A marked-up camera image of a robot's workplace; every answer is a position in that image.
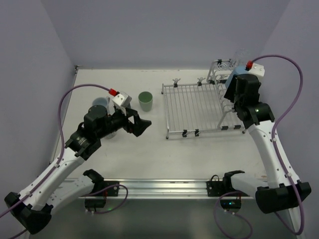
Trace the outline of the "white floral ceramic mug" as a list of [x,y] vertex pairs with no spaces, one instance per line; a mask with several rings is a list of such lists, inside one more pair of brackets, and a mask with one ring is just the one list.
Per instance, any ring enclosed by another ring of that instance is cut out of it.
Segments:
[[113,138],[116,134],[117,134],[117,130],[109,129],[109,130],[107,130],[107,131],[105,132],[104,138],[105,138],[105,139],[111,139],[111,138]]

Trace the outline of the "grey ceramic mug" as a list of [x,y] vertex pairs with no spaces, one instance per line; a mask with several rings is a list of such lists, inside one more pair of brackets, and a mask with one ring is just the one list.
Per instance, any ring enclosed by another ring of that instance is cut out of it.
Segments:
[[108,112],[110,112],[109,108],[110,104],[110,97],[98,97],[93,100],[92,105],[93,106],[104,106]]

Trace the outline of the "light blue plastic cup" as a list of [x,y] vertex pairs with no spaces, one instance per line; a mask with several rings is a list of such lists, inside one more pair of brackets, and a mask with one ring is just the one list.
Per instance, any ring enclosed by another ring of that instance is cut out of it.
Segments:
[[231,74],[229,75],[228,79],[226,80],[225,87],[228,89],[228,87],[231,84],[231,81],[235,75],[241,75],[241,74],[246,74],[246,73],[247,73],[247,71],[246,71],[245,65],[235,67],[233,69],[233,71],[231,72]]

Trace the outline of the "light green plastic cup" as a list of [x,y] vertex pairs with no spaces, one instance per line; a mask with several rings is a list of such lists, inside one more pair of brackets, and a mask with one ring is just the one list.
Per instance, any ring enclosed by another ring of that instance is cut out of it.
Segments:
[[153,95],[144,91],[138,95],[139,104],[144,112],[149,112],[153,106]]

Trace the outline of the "dark blue ceramic mug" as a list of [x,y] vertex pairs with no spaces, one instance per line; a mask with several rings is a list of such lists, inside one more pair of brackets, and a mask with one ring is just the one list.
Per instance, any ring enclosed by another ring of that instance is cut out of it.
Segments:
[[131,109],[131,104],[130,103],[124,103],[124,108],[125,108],[125,110]]

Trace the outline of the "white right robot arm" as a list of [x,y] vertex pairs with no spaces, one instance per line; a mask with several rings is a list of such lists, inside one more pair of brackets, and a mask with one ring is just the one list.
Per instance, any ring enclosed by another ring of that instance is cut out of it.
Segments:
[[289,163],[274,129],[275,118],[271,108],[259,100],[260,86],[261,82],[255,75],[234,75],[224,97],[234,104],[238,118],[253,138],[267,180],[264,182],[237,170],[225,173],[223,183],[229,190],[253,197],[259,209],[269,214],[297,207],[312,190],[308,182],[299,179]]

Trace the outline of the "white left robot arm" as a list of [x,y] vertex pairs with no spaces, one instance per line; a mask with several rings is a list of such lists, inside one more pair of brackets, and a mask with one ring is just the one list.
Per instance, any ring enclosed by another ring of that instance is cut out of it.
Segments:
[[60,189],[59,186],[101,147],[102,138],[120,129],[138,137],[151,124],[150,120],[141,119],[138,112],[130,108],[117,109],[108,115],[104,106],[92,106],[77,130],[62,145],[60,155],[28,187],[6,195],[7,211],[30,234],[40,232],[64,205],[78,197],[94,195],[94,186],[103,179],[94,170],[85,171],[69,189]]

